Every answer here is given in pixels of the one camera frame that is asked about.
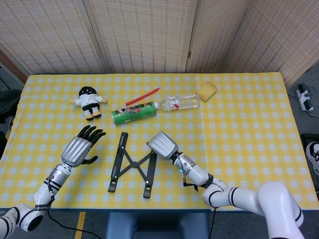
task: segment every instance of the table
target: table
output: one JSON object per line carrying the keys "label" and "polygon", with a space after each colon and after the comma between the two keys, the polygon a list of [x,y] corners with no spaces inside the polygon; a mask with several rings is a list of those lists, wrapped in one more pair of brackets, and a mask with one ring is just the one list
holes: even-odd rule
{"label": "table", "polygon": [[[158,110],[155,117],[118,126],[112,122],[110,111],[156,87],[160,90],[148,101],[193,94],[204,81],[216,85],[218,92],[199,108]],[[146,142],[160,130],[229,186],[257,189],[276,180],[289,188],[302,209],[319,208],[280,73],[30,76],[0,161],[2,208],[34,205],[35,191],[61,162],[65,146],[88,124],[82,109],[69,104],[85,85],[109,101],[101,105],[102,117],[90,122],[107,135],[89,153],[98,155],[98,161],[72,169],[53,208],[209,209],[192,187],[182,186],[182,174],[171,162],[161,159],[150,199],[143,198],[145,183],[133,169],[119,179],[115,193],[107,192],[121,132],[129,133],[126,149],[138,161],[150,151]],[[123,160],[122,169],[127,165]]]}

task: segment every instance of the pringles can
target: pringles can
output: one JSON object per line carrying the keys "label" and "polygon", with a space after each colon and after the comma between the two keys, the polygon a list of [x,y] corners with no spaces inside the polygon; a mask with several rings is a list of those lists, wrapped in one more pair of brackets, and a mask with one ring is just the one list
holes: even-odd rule
{"label": "pringles can", "polygon": [[153,102],[131,106],[111,112],[113,121],[116,125],[154,116],[155,114],[156,109]]}

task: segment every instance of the robotic arm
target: robotic arm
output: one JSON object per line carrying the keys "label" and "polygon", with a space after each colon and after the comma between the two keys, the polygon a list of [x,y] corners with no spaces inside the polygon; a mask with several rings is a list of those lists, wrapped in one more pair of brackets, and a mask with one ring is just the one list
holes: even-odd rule
{"label": "robotic arm", "polygon": [[11,236],[15,226],[26,232],[37,228],[45,211],[51,208],[51,204],[55,200],[54,196],[71,175],[71,169],[81,164],[91,164],[98,159],[98,156],[85,159],[92,146],[106,134],[101,129],[92,132],[95,128],[95,126],[90,127],[89,125],[84,127],[67,145],[61,155],[62,163],[55,166],[35,193],[33,197],[34,208],[26,204],[19,204],[0,217],[0,239]]}
{"label": "robotic arm", "polygon": [[[288,189],[279,182],[263,184],[259,190],[229,188],[220,179],[205,172],[184,153],[178,152],[178,145],[162,131],[147,145],[184,175],[184,186],[194,185],[206,188],[202,198],[213,207],[234,206],[264,216],[270,239],[303,239],[299,226],[304,221],[302,211]],[[186,176],[193,184],[186,183]]]}

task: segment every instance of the doll's black hair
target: doll's black hair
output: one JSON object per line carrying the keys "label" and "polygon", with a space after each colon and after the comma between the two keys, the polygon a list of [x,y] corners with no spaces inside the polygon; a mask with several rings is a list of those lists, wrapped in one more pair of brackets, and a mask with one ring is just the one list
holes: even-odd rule
{"label": "doll's black hair", "polygon": [[96,90],[90,86],[84,86],[79,91],[79,96],[81,95],[90,95],[90,94],[96,94]]}

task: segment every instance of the plastic water bottle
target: plastic water bottle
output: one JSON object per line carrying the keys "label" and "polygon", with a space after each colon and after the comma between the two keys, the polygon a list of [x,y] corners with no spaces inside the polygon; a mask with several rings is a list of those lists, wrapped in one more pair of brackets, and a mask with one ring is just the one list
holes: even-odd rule
{"label": "plastic water bottle", "polygon": [[187,96],[168,96],[160,102],[154,102],[156,109],[166,111],[196,108],[200,106],[200,96],[197,94]]}

